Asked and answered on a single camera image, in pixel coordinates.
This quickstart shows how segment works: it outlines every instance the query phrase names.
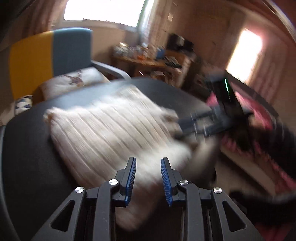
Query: silver screw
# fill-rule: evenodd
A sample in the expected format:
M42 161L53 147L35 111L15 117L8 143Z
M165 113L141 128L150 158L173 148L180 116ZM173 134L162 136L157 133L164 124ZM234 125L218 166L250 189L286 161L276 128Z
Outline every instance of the silver screw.
M221 188L214 188L214 193L220 194L220 193L222 193L222 189Z
M84 188L83 187L77 187L75 188L75 192L77 193L82 193L84 191Z
M182 185L182 186L186 186L186 185L189 184L189 182L188 182L187 180L181 180L179 183L180 183L180 185Z
M109 184L112 185L112 186L116 185L117 183L118 183L118 181L116 179L111 179L109 181Z

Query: folded garment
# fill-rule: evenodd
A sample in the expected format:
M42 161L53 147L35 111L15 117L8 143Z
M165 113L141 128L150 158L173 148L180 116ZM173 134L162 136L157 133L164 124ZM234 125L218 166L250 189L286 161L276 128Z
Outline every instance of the folded garment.
M79 185L100 186L137 159L131 202L116 209L116 222L137 229L164 195L160 161L168 157L173 169L182 170L190 148L175 141L180 132L175 111L159 107L136 87L129 86L88 108L52 108L45 120L52 140Z

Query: green light strip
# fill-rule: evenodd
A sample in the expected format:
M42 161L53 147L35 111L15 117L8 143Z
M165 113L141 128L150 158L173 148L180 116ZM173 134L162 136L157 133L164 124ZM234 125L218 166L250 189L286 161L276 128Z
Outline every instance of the green light strip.
M228 91L228 86L227 86L226 79L224 79L224 81L225 81L226 89L227 89L227 91Z

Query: window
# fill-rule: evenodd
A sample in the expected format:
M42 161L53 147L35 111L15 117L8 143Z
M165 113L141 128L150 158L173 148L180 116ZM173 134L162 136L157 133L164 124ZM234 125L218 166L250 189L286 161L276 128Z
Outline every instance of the window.
M145 0L69 0L65 20L100 20L136 27Z
M239 37L227 71L241 82L247 82L256 65L261 49L261 38L245 29Z

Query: black tabletop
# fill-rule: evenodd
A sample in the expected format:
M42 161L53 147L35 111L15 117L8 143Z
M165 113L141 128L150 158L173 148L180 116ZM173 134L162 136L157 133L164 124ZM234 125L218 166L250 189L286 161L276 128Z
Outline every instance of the black tabletop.
M8 212L21 241L30 240L78 186L53 146L43 122L45 111L51 107L87 106L127 85L136 86L156 104L174 109L181 118L195 110L209 109L204 102L161 81L136 78L79 89L14 117L4 134L2 176ZM142 240L153 240L150 228L142 231L146 232Z

